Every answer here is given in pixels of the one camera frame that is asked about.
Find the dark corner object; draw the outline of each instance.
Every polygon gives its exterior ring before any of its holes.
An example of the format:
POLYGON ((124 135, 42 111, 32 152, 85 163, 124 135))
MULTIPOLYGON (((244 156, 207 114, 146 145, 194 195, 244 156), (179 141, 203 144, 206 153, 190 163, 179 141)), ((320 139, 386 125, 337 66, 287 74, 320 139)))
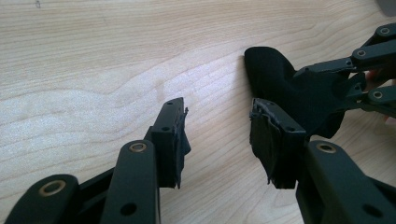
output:
POLYGON ((144 140, 124 145, 117 164, 78 184, 52 175, 30 187, 6 223, 161 223, 159 188, 180 188, 184 156, 183 98, 168 101, 144 140))
POLYGON ((396 23, 380 26, 350 57, 296 71, 276 49, 245 52, 253 95, 250 144, 277 189, 294 189, 305 223, 396 223, 396 188, 366 176, 331 138, 345 111, 396 118, 396 86, 364 91, 364 71, 396 72, 396 23))

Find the wooden table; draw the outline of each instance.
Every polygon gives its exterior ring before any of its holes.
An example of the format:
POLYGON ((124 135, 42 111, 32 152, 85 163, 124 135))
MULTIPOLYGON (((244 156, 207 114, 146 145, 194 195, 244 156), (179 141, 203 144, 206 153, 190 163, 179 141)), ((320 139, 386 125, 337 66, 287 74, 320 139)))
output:
MULTIPOLYGON (((162 104, 190 113, 181 189, 163 223, 301 223, 294 190, 266 184, 248 142, 244 51, 270 46, 296 68, 349 56, 396 22, 373 0, 0 3, 0 220, 37 180, 83 182, 115 165, 162 104)), ((331 140, 396 186, 396 128, 351 111, 331 140)))

